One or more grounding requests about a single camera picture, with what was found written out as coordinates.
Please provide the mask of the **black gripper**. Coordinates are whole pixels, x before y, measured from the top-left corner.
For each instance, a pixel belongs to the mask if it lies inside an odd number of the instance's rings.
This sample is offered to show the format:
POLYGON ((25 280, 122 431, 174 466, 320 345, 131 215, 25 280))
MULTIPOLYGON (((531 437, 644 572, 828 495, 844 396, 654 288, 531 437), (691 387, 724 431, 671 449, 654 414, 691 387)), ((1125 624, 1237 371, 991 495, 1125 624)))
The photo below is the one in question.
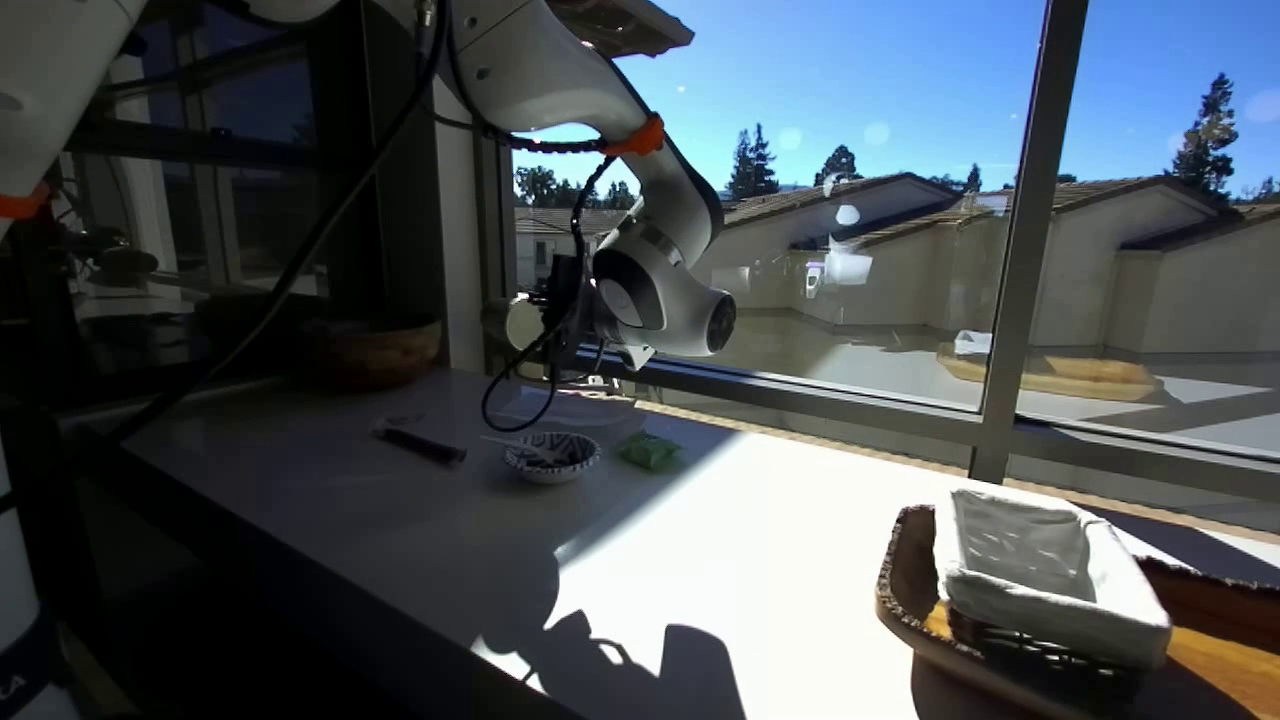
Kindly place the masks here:
POLYGON ((556 255, 542 284, 540 359, 569 364, 595 337, 595 294, 579 261, 556 255))

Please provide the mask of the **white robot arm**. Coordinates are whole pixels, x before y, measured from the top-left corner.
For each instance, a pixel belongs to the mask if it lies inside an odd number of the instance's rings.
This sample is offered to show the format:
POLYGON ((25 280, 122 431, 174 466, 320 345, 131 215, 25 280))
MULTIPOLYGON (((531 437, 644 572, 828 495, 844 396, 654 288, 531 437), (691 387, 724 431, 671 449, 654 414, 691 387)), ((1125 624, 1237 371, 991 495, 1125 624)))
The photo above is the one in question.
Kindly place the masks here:
MULTIPOLYGON (((577 37, 549 0, 368 0, 404 34, 445 39, 459 101, 478 129, 585 126, 590 154, 639 179, 625 225, 588 255, 606 345, 651 356, 716 356, 734 301, 697 275, 721 235, 721 199, 627 77, 577 37)), ((67 147, 146 0, 0 0, 0 199, 3 222, 44 205, 44 173, 67 147)))

